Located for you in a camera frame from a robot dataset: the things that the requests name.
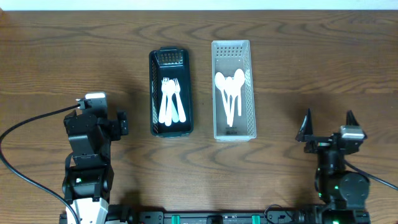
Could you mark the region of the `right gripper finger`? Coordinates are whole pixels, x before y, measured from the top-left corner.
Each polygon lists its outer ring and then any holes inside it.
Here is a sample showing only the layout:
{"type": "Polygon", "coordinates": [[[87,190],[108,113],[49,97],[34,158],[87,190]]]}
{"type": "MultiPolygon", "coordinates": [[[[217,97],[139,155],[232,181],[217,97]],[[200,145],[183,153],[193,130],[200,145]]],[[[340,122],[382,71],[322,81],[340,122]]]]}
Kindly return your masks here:
{"type": "Polygon", "coordinates": [[[346,112],[346,125],[347,126],[359,126],[354,114],[351,110],[346,112]]]}
{"type": "Polygon", "coordinates": [[[303,123],[295,137],[298,142],[307,142],[313,136],[312,114],[310,108],[303,119],[303,123]]]}

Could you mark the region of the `white wooden fork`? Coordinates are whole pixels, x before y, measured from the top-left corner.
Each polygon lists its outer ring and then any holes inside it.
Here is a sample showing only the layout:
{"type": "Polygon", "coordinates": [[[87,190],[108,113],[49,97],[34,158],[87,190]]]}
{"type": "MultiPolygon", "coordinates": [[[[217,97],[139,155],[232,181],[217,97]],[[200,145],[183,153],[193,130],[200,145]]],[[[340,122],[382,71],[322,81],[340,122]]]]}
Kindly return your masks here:
{"type": "Polygon", "coordinates": [[[180,97],[180,84],[178,82],[177,78],[174,78],[174,83],[175,83],[175,96],[176,96],[176,100],[177,100],[177,112],[178,112],[178,117],[179,117],[179,121],[181,123],[186,122],[186,115],[185,115],[185,111],[182,105],[182,101],[181,101],[181,97],[180,97]]]}
{"type": "Polygon", "coordinates": [[[163,78],[161,86],[162,100],[160,103],[160,110],[159,110],[159,123],[165,123],[168,82],[169,82],[168,78],[163,78]]]}

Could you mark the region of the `white wooden spoon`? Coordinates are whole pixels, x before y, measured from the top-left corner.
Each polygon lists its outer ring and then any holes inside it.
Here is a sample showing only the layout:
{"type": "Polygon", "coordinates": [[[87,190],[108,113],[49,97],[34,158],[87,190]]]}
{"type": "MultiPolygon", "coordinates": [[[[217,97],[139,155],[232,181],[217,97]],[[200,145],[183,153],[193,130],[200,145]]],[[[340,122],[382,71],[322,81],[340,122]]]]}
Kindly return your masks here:
{"type": "Polygon", "coordinates": [[[165,125],[171,126],[172,124],[172,97],[175,93],[175,82],[172,79],[167,80],[167,107],[166,107],[166,117],[165,125]]]}

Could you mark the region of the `black perforated plastic basket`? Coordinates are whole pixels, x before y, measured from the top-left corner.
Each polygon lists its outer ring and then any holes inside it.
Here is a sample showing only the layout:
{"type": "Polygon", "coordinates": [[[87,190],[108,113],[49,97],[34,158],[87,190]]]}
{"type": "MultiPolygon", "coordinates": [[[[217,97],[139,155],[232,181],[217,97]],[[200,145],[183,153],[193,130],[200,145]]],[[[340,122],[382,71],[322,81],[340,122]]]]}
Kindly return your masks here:
{"type": "MultiPolygon", "coordinates": [[[[150,131],[154,136],[173,138],[185,136],[193,131],[193,100],[188,51],[178,47],[161,47],[149,54],[149,91],[150,91],[150,131]],[[166,126],[159,123],[159,110],[162,100],[162,80],[178,79],[180,97],[186,115],[186,122],[166,126]]],[[[177,107],[175,94],[172,99],[177,107]]]]}

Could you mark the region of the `white plastic spoon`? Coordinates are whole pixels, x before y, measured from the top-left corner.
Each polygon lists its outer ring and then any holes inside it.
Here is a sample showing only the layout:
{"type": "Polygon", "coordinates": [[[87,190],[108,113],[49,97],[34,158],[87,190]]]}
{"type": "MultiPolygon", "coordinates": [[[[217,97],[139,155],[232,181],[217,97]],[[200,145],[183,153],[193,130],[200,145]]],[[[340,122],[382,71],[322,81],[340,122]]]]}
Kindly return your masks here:
{"type": "Polygon", "coordinates": [[[237,69],[234,73],[234,93],[238,97],[238,116],[242,115],[241,88],[245,82],[245,76],[242,69],[237,69]]]}
{"type": "Polygon", "coordinates": [[[231,102],[229,103],[230,105],[229,125],[232,126],[234,121],[235,101],[237,96],[234,93],[234,87],[235,87],[234,78],[228,77],[227,81],[228,81],[228,95],[231,98],[231,102]]]}
{"type": "Polygon", "coordinates": [[[225,92],[228,97],[227,99],[227,104],[229,108],[228,124],[230,127],[232,127],[234,120],[234,107],[235,107],[235,98],[236,98],[236,84],[233,77],[226,78],[225,92]]]}
{"type": "Polygon", "coordinates": [[[226,113],[226,119],[227,119],[227,123],[228,123],[230,112],[229,112],[229,106],[227,104],[227,100],[225,97],[225,91],[224,91],[225,81],[226,81],[225,77],[221,72],[217,72],[215,74],[215,85],[216,85],[217,89],[219,89],[219,91],[221,92],[221,98],[223,100],[224,112],[226,113]]]}

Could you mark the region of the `mint green fork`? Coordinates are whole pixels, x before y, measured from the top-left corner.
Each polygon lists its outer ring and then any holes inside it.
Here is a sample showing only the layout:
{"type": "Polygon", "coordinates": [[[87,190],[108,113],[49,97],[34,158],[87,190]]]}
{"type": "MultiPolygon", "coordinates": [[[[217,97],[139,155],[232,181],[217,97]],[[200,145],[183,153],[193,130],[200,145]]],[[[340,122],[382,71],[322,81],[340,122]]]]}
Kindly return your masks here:
{"type": "Polygon", "coordinates": [[[175,105],[174,100],[172,100],[172,122],[173,123],[178,123],[179,120],[179,115],[178,115],[178,111],[177,111],[177,107],[175,105]]]}

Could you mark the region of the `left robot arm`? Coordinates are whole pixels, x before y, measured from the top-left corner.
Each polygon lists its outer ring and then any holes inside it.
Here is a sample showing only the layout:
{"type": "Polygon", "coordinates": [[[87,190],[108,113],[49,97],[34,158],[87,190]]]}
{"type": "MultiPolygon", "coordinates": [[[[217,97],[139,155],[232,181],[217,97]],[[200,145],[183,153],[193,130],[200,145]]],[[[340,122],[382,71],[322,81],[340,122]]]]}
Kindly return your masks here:
{"type": "Polygon", "coordinates": [[[128,134],[126,112],[109,120],[103,112],[73,111],[63,122],[72,153],[65,159],[62,190],[71,208],[60,223],[132,223],[130,208],[109,203],[114,179],[110,147],[128,134]]]}

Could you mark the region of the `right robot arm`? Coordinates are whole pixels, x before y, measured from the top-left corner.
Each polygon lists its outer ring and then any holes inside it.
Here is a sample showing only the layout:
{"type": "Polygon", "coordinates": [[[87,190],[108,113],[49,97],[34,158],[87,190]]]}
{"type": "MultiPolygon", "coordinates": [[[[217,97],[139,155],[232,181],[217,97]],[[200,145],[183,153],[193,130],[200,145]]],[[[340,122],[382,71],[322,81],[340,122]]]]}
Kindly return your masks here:
{"type": "Polygon", "coordinates": [[[323,205],[307,205],[296,215],[299,223],[370,223],[366,210],[370,181],[364,174],[346,169],[345,156],[359,151],[367,139],[353,112],[346,124],[330,136],[313,133],[312,114],[308,110],[295,137],[304,142],[304,152],[317,155],[314,186],[323,205]]]}

